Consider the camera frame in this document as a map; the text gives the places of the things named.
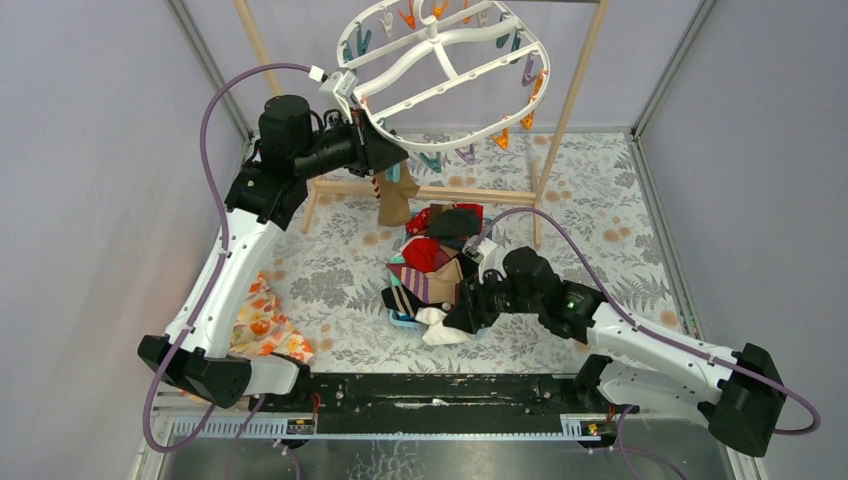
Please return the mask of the purple striped sock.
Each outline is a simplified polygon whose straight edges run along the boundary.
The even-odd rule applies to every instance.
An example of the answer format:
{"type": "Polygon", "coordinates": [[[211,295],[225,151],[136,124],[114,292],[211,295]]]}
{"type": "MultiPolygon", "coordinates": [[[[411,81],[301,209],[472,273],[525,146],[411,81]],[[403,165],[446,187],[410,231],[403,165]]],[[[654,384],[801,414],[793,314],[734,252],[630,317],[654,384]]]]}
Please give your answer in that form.
{"type": "Polygon", "coordinates": [[[387,268],[415,297],[424,304],[441,304],[441,288],[427,276],[406,264],[389,263],[387,268]]]}

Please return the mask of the tan brown sock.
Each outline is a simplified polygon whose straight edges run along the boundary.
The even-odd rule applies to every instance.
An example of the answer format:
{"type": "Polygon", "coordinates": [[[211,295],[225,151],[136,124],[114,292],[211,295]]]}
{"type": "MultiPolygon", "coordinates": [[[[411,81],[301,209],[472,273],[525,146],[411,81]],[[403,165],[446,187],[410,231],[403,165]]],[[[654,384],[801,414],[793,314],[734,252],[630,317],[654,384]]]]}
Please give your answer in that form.
{"type": "Polygon", "coordinates": [[[378,224],[384,227],[404,226],[412,217],[409,201],[418,195],[420,186],[410,174],[408,164],[399,164],[398,182],[387,179],[386,173],[379,173],[375,179],[379,189],[378,224]]]}

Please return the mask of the white oval clip hanger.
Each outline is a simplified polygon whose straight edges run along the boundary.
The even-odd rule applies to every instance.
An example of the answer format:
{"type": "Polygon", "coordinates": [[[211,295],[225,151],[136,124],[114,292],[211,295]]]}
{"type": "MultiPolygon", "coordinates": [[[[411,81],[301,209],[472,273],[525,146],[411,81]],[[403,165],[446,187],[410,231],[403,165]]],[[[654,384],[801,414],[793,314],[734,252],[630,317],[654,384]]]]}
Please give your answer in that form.
{"type": "Polygon", "coordinates": [[[340,70],[350,69],[359,79],[353,95],[357,104],[352,110],[364,110],[381,135],[404,149],[415,152],[469,148],[487,137],[500,148],[507,149],[510,128],[513,125],[519,124],[526,130],[532,129],[536,108],[544,98],[548,86],[550,58],[543,43],[505,3],[481,1],[474,5],[467,4],[458,13],[446,17],[436,13],[424,14],[424,3],[412,1],[410,13],[404,17],[404,21],[412,28],[410,34],[354,57],[346,37],[359,29],[363,20],[379,11],[387,12],[394,5],[393,1],[381,1],[369,7],[351,21],[343,32],[344,37],[339,41],[337,60],[340,70]],[[503,38],[512,42],[509,52],[465,71],[455,68],[447,52],[447,48],[452,45],[487,41],[498,43],[503,38]],[[397,83],[410,68],[427,57],[437,60],[446,76],[444,81],[380,111],[372,110],[370,101],[374,95],[397,83]],[[405,139],[391,132],[386,125],[389,118],[399,113],[410,111],[426,100],[477,81],[489,72],[505,68],[522,59],[526,61],[522,85],[532,84],[534,90],[528,96],[524,107],[513,114],[504,115],[501,120],[489,126],[456,140],[427,144],[405,139]]]}

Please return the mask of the red white striped sock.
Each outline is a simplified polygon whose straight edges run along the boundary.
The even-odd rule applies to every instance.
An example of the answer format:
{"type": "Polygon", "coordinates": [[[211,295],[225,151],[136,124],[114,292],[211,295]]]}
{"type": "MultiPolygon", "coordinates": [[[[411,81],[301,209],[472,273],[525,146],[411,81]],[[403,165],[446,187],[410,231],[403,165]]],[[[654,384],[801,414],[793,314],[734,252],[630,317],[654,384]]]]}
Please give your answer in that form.
{"type": "Polygon", "coordinates": [[[371,178],[371,185],[373,189],[374,196],[377,200],[381,199],[381,190],[380,190],[380,182],[379,176],[375,175],[371,178]]]}

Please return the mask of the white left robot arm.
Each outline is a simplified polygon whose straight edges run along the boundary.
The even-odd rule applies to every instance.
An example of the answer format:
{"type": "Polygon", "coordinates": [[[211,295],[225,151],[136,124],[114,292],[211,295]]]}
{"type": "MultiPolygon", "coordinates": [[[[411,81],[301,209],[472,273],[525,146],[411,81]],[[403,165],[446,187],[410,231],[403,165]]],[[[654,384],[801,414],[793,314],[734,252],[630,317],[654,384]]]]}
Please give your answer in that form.
{"type": "Polygon", "coordinates": [[[304,364],[283,354],[233,353],[230,335],[259,271],[259,260],[307,199],[310,179],[344,168],[373,176],[407,159],[384,119],[362,108],[336,119],[296,95],[273,97],[259,117],[255,154],[223,201],[226,224],[182,310],[161,335],[145,335],[139,358],[161,382],[229,408],[245,395],[271,394],[288,411],[309,401],[304,364]]]}

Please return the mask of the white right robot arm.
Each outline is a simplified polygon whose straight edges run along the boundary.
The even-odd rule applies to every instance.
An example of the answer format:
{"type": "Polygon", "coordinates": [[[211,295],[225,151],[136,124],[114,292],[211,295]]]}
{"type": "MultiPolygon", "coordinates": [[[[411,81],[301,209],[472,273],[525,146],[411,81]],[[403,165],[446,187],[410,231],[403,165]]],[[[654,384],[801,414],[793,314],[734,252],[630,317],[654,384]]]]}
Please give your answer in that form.
{"type": "Polygon", "coordinates": [[[551,334],[622,354],[635,366],[591,355],[574,379],[573,396],[583,410],[607,404],[634,406],[700,425],[742,454],[765,456],[786,402],[783,382],[764,348],[740,350],[660,333],[616,301],[587,285],[560,278],[530,247],[505,255],[464,248],[464,278],[447,327],[476,333],[503,314],[533,314],[551,334]]]}

